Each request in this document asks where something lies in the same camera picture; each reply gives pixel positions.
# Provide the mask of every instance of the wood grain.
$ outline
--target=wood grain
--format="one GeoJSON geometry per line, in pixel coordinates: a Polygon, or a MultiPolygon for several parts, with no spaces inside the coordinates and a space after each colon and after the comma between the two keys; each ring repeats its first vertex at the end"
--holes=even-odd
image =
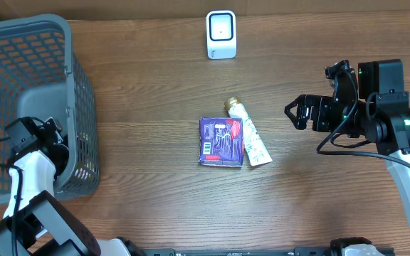
{"type": "MultiPolygon", "coordinates": [[[[288,249],[365,236],[410,255],[384,163],[319,156],[325,134],[283,114],[299,94],[330,95],[323,68],[401,58],[410,92],[410,11],[238,18],[238,54],[206,57],[203,18],[72,22],[95,88],[101,183],[64,202],[97,238],[177,250],[288,249]],[[238,95],[273,163],[197,164],[200,117],[238,95]]],[[[4,207],[0,206],[0,218],[4,207]]]]}

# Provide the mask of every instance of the wooden tabletop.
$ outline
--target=wooden tabletop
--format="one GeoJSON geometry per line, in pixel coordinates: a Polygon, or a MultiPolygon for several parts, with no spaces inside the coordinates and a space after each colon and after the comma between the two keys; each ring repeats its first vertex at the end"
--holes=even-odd
{"type": "Polygon", "coordinates": [[[317,155],[326,134],[298,131],[283,114],[300,94],[331,95],[324,67],[344,58],[354,67],[401,58],[410,92],[410,11],[237,18],[232,60],[206,57],[205,18],[70,24],[95,88],[101,177],[93,195],[63,204],[95,237],[218,250],[364,236],[410,255],[384,162],[317,155]],[[232,96],[272,163],[251,168],[245,156],[241,169],[197,164],[199,118],[226,117],[232,96]]]}

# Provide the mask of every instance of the wall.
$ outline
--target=wall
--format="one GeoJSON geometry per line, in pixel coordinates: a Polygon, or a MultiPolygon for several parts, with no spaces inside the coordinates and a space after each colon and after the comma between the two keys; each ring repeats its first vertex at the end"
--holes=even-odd
{"type": "Polygon", "coordinates": [[[410,0],[0,0],[0,19],[44,13],[79,20],[187,18],[216,9],[237,16],[393,11],[410,10],[410,0]]]}

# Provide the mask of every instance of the purple snack bag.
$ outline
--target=purple snack bag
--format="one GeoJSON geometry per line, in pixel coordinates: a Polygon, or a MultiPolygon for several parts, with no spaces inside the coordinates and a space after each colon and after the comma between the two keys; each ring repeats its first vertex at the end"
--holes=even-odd
{"type": "Polygon", "coordinates": [[[201,118],[199,163],[209,166],[243,165],[243,125],[240,118],[201,118]]]}

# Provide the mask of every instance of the basket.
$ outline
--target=basket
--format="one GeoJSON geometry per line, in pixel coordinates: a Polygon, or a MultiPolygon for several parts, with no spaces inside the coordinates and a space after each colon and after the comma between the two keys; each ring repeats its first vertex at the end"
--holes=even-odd
{"type": "MultiPolygon", "coordinates": [[[[99,183],[95,98],[73,55],[68,22],[45,14],[0,22],[0,138],[19,117],[59,120],[69,146],[64,172],[54,182],[59,200],[85,196],[99,183]]],[[[0,143],[0,163],[10,154],[0,143]]],[[[9,202],[11,177],[0,168],[0,204],[9,202]]]]}

